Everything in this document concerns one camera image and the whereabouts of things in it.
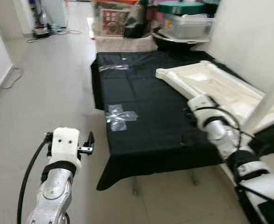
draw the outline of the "white plastic tray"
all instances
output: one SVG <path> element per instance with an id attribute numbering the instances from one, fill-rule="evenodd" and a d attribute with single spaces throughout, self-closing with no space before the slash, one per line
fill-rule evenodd
<path id="1" fill-rule="evenodd" d="M 240 123 L 249 116 L 264 96 L 263 92 L 208 61 L 172 69 L 157 69 L 155 76 L 163 79 L 187 99 L 204 93 L 211 95 Z M 272 124 L 274 124 L 274 106 L 256 126 L 254 133 Z"/>

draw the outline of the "clear tape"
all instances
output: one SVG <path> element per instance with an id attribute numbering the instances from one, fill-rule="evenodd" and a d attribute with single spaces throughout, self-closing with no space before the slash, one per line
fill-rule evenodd
<path id="1" fill-rule="evenodd" d="M 122 105 L 108 105 L 109 112 L 105 114 L 107 123 L 111 123 L 112 132 L 125 131 L 126 121 L 136 121 L 138 115 L 134 111 L 123 111 Z"/>
<path id="2" fill-rule="evenodd" d="M 108 69 L 128 70 L 128 64 L 110 64 L 110 65 L 103 65 L 98 68 L 99 71 L 105 71 Z"/>

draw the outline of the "power cord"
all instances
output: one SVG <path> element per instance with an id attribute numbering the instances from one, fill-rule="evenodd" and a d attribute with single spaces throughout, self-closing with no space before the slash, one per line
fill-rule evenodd
<path id="1" fill-rule="evenodd" d="M 55 27 L 55 28 L 51 29 L 50 32 L 51 32 L 51 34 L 48 37 L 53 36 L 53 35 L 66 35 L 66 34 L 79 35 L 79 34 L 82 34 L 82 32 L 79 30 L 60 28 L 60 27 Z M 27 43 L 35 43 L 37 40 L 47 39 L 48 37 L 33 38 L 33 39 L 27 40 L 26 42 Z"/>
<path id="2" fill-rule="evenodd" d="M 26 185 L 27 185 L 27 181 L 28 181 L 31 169 L 32 169 L 39 153 L 41 152 L 42 148 L 44 147 L 44 145 L 51 142 L 52 139 L 53 139 L 53 133 L 47 133 L 43 142 L 40 144 L 40 146 L 36 150 L 35 154 L 33 155 L 32 159 L 28 165 L 28 168 L 24 175 L 23 181 L 21 183 L 21 190 L 20 190 L 19 201 L 18 201 L 18 206 L 17 206 L 17 224 L 21 224 L 21 214 L 22 214 L 24 195 L 25 195 Z"/>
<path id="3" fill-rule="evenodd" d="M 66 220 L 67 220 L 67 224 L 70 224 L 70 217 L 69 215 L 67 214 L 67 212 L 65 212 L 65 217 L 66 217 Z"/>
<path id="4" fill-rule="evenodd" d="M 20 71 L 20 75 L 12 82 L 12 84 L 10 85 L 10 86 L 8 86 L 8 87 L 3 87 L 1 84 L 0 84 L 0 89 L 1 90 L 9 90 L 9 89 L 11 89 L 13 86 L 14 86 L 14 84 L 22 77 L 22 75 L 23 75 L 23 70 L 22 69 L 20 69 L 20 68 L 14 68 L 14 70 L 19 70 Z"/>

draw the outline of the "storage box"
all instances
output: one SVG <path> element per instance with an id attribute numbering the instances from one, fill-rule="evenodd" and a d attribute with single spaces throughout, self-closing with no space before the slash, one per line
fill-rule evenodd
<path id="1" fill-rule="evenodd" d="M 161 2 L 164 2 L 164 1 L 177 1 L 177 0 L 154 0 L 154 5 L 158 5 L 160 4 Z"/>
<path id="2" fill-rule="evenodd" d="M 123 35 L 125 20 L 137 1 L 138 0 L 93 0 L 93 28 L 95 34 Z"/>
<path id="3" fill-rule="evenodd" d="M 128 10 L 101 9 L 101 35 L 123 36 Z"/>
<path id="4" fill-rule="evenodd" d="M 204 14 L 204 3 L 188 1 L 162 1 L 159 3 L 157 10 L 161 13 L 173 15 L 196 15 Z"/>
<path id="5" fill-rule="evenodd" d="M 159 33 L 171 39 L 184 39 L 201 42 L 209 40 L 213 18 L 205 14 L 173 15 L 163 14 L 162 29 Z"/>

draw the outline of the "table leg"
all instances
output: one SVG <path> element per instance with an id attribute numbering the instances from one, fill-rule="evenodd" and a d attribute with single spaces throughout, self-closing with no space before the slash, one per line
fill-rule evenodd
<path id="1" fill-rule="evenodd" d="M 191 179 L 193 181 L 193 184 L 195 186 L 197 186 L 198 185 L 198 178 L 197 178 L 197 175 L 195 173 L 195 169 L 190 169 L 190 176 L 191 176 Z"/>
<path id="2" fill-rule="evenodd" d="M 137 182 L 137 176 L 133 176 L 133 195 L 138 196 L 138 182 Z"/>

